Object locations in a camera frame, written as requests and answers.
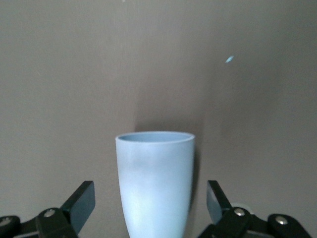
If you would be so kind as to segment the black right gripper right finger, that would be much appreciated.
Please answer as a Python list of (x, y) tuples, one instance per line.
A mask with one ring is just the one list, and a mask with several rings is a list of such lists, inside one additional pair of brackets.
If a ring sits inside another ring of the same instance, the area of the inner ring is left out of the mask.
[(207, 182), (207, 208), (212, 223), (200, 238), (310, 238), (293, 217), (271, 214), (266, 221), (242, 206), (232, 206), (215, 180)]

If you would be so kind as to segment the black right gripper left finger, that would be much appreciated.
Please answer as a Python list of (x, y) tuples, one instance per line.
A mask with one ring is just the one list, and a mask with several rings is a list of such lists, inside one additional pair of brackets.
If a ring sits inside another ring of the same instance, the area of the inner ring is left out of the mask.
[(95, 208), (93, 181), (84, 181), (61, 207), (47, 208), (22, 223), (18, 216), (0, 218), (2, 238), (77, 238)]

